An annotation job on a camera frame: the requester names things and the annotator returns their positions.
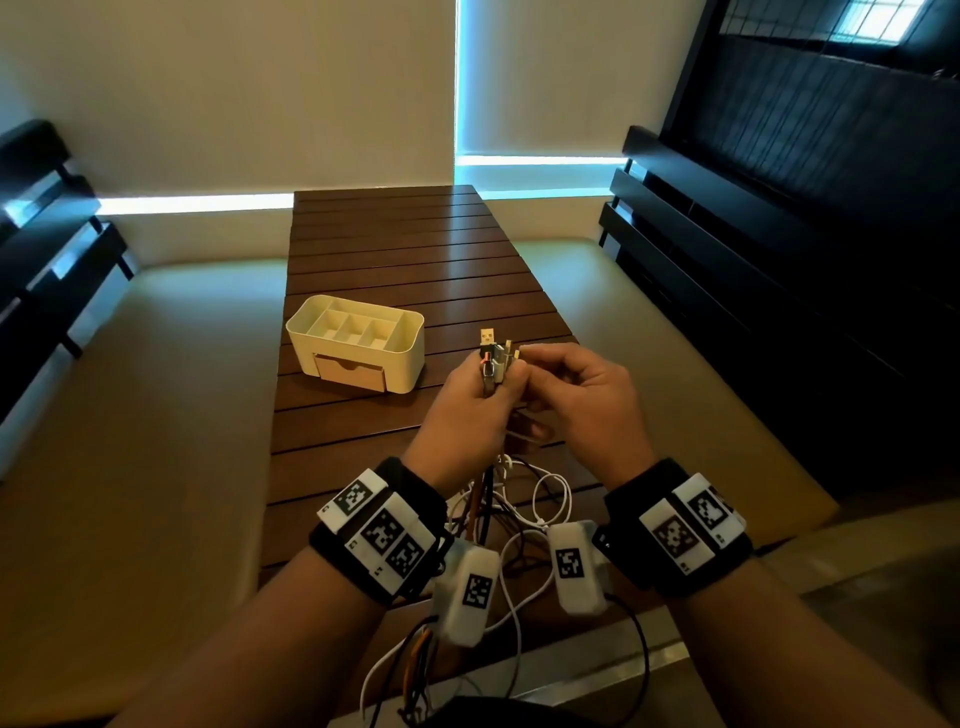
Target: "window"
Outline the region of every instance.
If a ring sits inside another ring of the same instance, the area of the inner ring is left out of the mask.
[[[897,45],[903,40],[924,0],[851,2],[832,40]]]

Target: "beige cushion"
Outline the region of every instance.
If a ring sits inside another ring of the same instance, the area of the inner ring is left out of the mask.
[[[657,451],[716,485],[757,546],[805,533],[836,512],[833,498],[595,241],[515,245],[580,343],[630,370]]]
[[[286,261],[133,279],[0,487],[0,724],[106,715],[255,589]]]

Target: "forearm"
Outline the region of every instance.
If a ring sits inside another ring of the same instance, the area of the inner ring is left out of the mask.
[[[305,549],[113,725],[325,725],[384,612]]]
[[[730,726],[948,726],[757,560],[669,607]]]

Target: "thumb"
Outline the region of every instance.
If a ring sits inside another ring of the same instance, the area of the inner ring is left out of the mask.
[[[523,399],[523,393],[527,391],[527,378],[532,369],[534,367],[525,361],[516,359],[507,369],[503,382],[496,388],[492,398],[509,412],[517,402]]]
[[[530,365],[529,371],[530,375],[527,381],[527,388],[530,390],[530,393],[536,399],[546,402],[558,412],[563,412],[564,405],[571,394],[570,390],[575,390],[577,386],[575,384],[567,384],[565,381],[557,379],[536,364]]]

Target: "left hand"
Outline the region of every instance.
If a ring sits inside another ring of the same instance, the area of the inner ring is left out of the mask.
[[[529,365],[515,360],[496,392],[484,399],[480,353],[471,353],[446,378],[420,432],[403,454],[403,464],[442,496],[450,497],[504,451],[508,424],[510,430],[535,440],[549,438],[549,427],[514,412],[523,399],[529,374]],[[520,449],[530,445],[510,443],[511,450],[516,451],[517,444]]]

